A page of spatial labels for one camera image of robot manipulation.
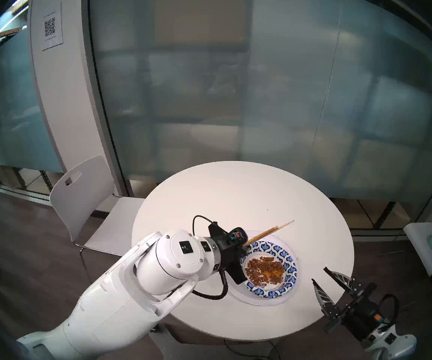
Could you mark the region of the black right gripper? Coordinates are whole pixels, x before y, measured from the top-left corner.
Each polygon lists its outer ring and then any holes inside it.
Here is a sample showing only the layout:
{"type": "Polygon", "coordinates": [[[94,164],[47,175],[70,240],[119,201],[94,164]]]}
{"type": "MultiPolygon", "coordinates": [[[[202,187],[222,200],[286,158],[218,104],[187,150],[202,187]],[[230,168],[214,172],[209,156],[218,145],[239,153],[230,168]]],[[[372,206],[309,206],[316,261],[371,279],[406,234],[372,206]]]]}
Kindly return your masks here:
{"type": "Polygon", "coordinates": [[[329,334],[336,327],[346,328],[357,341],[364,341],[383,322],[379,314],[378,305],[369,297],[376,290],[377,285],[370,282],[365,288],[355,278],[343,273],[324,268],[327,275],[331,277],[342,289],[353,297],[353,300],[344,308],[339,308],[325,293],[325,291],[312,278],[312,284],[321,311],[328,318],[325,325],[325,333],[329,334]]]}

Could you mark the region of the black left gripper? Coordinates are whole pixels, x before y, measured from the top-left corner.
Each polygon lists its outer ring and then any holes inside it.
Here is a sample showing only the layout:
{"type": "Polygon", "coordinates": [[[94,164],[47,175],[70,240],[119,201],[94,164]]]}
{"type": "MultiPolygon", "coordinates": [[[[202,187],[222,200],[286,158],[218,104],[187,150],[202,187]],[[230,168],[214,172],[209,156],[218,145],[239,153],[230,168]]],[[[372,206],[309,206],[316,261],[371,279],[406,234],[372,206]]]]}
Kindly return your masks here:
{"type": "Polygon", "coordinates": [[[225,231],[216,221],[210,223],[208,230],[210,237],[219,246],[219,269],[228,269],[229,276],[237,285],[246,281],[247,278],[241,263],[241,260],[244,260],[246,257],[246,253],[243,250],[243,246],[248,241],[246,231],[241,227],[225,231]]]}

